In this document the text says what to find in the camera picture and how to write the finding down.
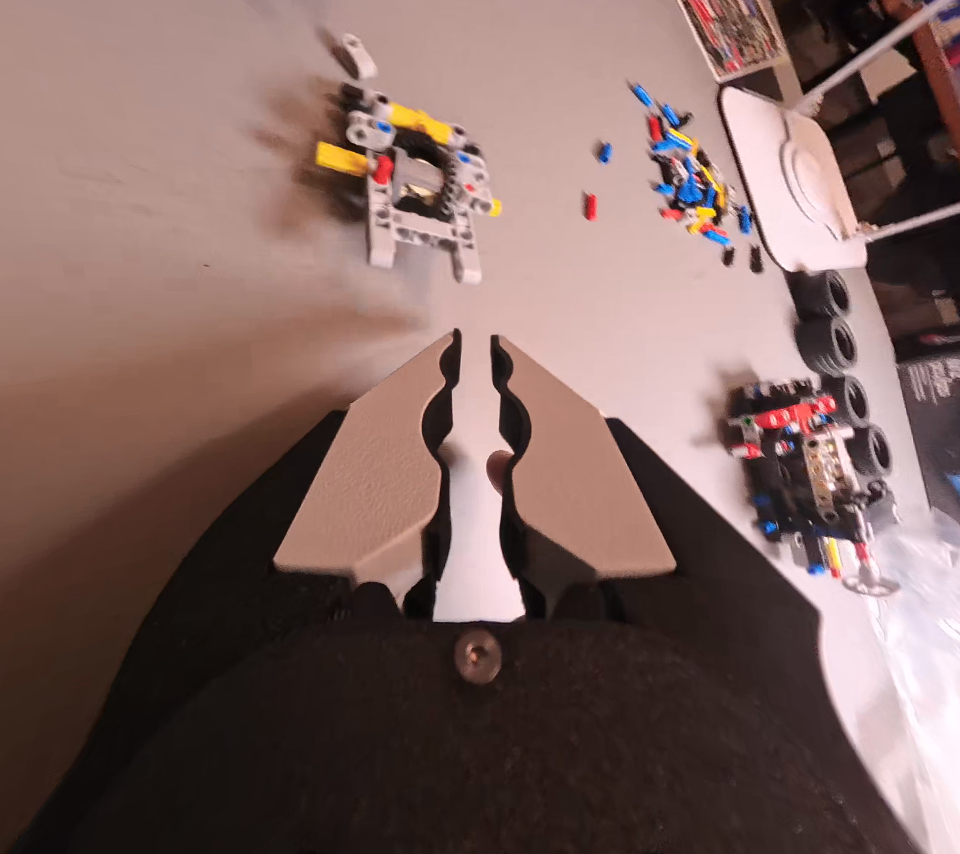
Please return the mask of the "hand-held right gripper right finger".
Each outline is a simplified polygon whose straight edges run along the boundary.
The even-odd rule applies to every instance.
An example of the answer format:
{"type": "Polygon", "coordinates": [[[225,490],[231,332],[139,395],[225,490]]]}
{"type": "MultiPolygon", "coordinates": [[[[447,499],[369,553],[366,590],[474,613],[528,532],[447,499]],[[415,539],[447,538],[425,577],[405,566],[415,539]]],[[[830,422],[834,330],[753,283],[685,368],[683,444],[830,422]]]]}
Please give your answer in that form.
{"type": "Polygon", "coordinates": [[[490,338],[502,481],[503,559],[525,608],[572,588],[677,569],[654,513],[601,411],[504,336],[490,338]]]}

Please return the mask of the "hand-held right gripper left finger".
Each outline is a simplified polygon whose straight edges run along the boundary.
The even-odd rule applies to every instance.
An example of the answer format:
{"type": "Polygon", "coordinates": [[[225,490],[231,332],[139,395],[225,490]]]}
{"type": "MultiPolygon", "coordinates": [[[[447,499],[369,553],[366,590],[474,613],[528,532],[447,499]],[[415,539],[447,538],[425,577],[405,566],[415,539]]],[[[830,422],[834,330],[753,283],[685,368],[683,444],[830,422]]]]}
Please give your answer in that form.
{"type": "Polygon", "coordinates": [[[273,555],[278,572],[382,584],[400,604],[437,583],[450,527],[438,453],[461,355],[455,329],[349,405],[273,555]]]}

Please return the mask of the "small grey lego connector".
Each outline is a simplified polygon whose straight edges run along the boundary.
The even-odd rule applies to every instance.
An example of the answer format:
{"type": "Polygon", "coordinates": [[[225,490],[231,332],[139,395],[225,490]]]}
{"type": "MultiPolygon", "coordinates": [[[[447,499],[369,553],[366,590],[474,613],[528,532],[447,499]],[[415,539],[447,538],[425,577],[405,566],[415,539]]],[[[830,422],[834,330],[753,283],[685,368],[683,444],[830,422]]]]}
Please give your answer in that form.
{"type": "Polygon", "coordinates": [[[373,80],[378,67],[363,41],[355,34],[345,32],[341,37],[341,52],[345,68],[355,80],[373,80]]]}

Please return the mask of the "grey lego differential assembly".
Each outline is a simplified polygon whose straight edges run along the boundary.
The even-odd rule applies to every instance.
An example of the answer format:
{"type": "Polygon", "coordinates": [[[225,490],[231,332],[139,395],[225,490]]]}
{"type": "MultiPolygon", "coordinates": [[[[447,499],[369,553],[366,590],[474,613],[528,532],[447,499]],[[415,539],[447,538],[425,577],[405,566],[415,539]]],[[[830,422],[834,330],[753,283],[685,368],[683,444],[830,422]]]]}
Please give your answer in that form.
{"type": "Polygon", "coordinates": [[[501,213],[483,152],[459,125],[344,83],[342,145],[318,141],[315,167],[352,178],[366,260],[390,270],[401,245],[444,252],[458,283],[482,280],[475,221],[501,213]]]}

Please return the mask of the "black lego car chassis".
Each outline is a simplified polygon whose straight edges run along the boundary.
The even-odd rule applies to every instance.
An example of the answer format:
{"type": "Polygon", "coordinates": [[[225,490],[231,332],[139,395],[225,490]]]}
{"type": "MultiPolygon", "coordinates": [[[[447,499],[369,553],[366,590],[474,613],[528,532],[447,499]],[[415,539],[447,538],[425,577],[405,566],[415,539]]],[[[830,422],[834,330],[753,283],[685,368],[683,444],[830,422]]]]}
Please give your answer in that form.
{"type": "Polygon", "coordinates": [[[728,397],[726,449],[744,465],[756,525],[788,543],[812,576],[879,599],[874,520],[898,509],[888,478],[860,477],[849,457],[854,428],[837,423],[820,380],[750,382],[728,397]]]}

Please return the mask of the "black lego tyre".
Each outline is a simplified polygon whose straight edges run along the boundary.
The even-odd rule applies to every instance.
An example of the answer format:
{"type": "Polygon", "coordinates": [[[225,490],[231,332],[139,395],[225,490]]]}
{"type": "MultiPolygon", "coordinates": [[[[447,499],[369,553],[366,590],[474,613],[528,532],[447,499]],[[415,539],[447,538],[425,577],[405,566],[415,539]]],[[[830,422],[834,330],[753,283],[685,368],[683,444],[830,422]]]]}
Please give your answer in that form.
{"type": "Polygon", "coordinates": [[[844,319],[802,320],[795,340],[804,363],[818,374],[842,376],[858,362],[858,344],[844,319]]]}
{"type": "Polygon", "coordinates": [[[820,387],[822,392],[834,399],[834,420],[855,429],[865,428],[870,424],[870,405],[862,384],[850,375],[821,375],[820,387]]]}
{"type": "Polygon", "coordinates": [[[840,272],[795,272],[789,287],[800,320],[843,319],[850,313],[850,290],[840,272]]]}
{"type": "Polygon", "coordinates": [[[846,450],[855,472],[866,480],[890,476],[893,458],[889,440],[882,428],[874,424],[855,428],[846,441],[846,450]]]}

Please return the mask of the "pile of blue yellow lego pins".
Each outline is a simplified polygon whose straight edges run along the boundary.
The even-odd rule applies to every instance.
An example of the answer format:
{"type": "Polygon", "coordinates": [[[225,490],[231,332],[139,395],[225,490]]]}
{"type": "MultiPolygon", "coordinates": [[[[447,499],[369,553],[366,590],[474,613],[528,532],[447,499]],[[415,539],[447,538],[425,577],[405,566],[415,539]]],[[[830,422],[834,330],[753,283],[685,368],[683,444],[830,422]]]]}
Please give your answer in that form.
{"type": "Polygon", "coordinates": [[[628,81],[627,86],[644,110],[647,155],[658,174],[653,189],[661,200],[662,219],[722,250],[736,246],[735,234],[752,237],[752,209],[739,199],[736,187],[693,132],[694,113],[657,99],[638,82],[628,81]]]}

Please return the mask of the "dark lego box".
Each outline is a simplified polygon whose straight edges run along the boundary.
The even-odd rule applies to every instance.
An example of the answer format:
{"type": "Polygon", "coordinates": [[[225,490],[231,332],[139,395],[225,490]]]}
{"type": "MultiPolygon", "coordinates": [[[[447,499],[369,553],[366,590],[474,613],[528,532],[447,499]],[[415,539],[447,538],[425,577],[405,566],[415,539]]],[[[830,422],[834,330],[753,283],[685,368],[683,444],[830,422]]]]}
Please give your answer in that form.
{"type": "Polygon", "coordinates": [[[959,522],[959,354],[897,366],[923,484],[932,508],[959,522]]]}

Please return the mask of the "white book stand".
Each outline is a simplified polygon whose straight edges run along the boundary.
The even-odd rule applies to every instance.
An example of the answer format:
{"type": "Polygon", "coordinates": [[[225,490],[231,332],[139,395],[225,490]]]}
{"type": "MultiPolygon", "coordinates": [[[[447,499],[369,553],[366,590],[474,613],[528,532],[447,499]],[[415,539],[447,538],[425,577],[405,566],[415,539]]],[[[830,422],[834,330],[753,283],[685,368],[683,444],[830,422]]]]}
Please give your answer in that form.
{"type": "Polygon", "coordinates": [[[813,119],[827,93],[958,0],[918,8],[893,31],[826,76],[793,105],[727,84],[718,103],[762,243],[786,272],[861,268],[867,246],[958,216],[959,204],[882,227],[856,218],[834,149],[813,119]]]}

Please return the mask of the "clear plastic bag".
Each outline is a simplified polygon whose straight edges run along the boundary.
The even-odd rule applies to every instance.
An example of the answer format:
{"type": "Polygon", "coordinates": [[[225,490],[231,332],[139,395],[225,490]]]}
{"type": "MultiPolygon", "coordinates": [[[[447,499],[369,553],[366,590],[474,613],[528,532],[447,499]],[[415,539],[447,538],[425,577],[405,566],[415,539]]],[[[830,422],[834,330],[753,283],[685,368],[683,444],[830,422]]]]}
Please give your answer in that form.
{"type": "Polygon", "coordinates": [[[924,846],[959,851],[959,528],[930,509],[881,530],[874,622],[908,731],[924,846]]]}

